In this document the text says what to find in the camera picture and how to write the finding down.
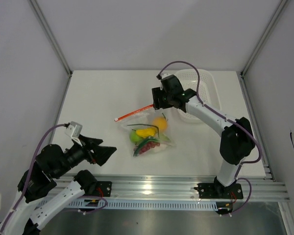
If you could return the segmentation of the orange fruit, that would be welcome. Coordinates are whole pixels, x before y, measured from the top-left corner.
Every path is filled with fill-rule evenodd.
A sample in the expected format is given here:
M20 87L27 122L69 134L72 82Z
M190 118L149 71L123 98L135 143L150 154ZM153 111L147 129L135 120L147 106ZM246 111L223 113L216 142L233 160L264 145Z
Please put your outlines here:
M167 120L164 117L156 117L153 121L152 121L152 125L158 127L159 132L164 132L167 130L168 128L168 123Z

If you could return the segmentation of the clear orange-zipper zip bag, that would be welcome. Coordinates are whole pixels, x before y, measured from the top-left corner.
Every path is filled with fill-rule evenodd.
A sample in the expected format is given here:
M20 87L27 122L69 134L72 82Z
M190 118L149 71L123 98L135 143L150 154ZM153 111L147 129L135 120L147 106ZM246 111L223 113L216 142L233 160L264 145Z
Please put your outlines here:
M152 104L114 119L133 145L133 157L162 152L175 146L168 116Z

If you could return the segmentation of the yellow lemon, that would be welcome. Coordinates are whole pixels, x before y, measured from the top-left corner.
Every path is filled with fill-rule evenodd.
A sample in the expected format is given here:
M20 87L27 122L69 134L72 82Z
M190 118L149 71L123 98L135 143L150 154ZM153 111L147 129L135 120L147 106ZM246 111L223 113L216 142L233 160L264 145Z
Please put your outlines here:
M137 129L136 134L141 138L154 137L157 131L154 128Z

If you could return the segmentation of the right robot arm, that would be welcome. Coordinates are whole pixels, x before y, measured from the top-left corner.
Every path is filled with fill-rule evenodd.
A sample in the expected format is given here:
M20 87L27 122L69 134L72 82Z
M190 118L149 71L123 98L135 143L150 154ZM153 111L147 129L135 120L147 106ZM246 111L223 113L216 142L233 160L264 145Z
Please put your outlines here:
M204 102L197 91L184 90L179 79L169 74L157 75L161 86L152 89L156 110L174 107L193 115L220 136L220 155L223 158L220 171L213 183L199 183L195 190L202 199L227 199L240 189L237 176L243 160L255 147L250 122L245 117L231 120L218 109Z

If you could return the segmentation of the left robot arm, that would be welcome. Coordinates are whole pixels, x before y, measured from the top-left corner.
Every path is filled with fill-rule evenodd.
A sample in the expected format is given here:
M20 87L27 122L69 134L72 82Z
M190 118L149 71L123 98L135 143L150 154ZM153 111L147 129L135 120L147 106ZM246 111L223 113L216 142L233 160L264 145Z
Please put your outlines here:
M37 235L71 201L83 196L101 200L103 194L97 186L97 179L90 171L81 170L63 191L47 204L38 206L56 187L55 180L81 162L104 165L117 148L103 146L102 142L101 139L79 135L78 140L66 150L57 144L45 146L21 178L13 206L0 223L0 235Z

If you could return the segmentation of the red grape bunch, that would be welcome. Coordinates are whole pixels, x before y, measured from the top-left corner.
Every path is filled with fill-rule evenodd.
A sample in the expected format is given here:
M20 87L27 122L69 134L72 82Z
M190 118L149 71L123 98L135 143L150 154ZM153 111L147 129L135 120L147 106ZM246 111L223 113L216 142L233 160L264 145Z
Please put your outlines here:
M154 149L155 147L159 147L160 142L154 141L154 140L146 140L142 141L139 145L134 147L134 153L133 156L139 156L146 152L148 152L151 149Z

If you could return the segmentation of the green apple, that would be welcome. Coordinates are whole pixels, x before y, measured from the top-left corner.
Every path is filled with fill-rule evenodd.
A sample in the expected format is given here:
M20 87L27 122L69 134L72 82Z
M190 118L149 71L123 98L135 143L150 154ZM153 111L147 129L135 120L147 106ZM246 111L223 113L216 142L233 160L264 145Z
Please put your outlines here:
M136 134L135 130L130 132L129 139L133 144L137 144L142 141L142 138Z

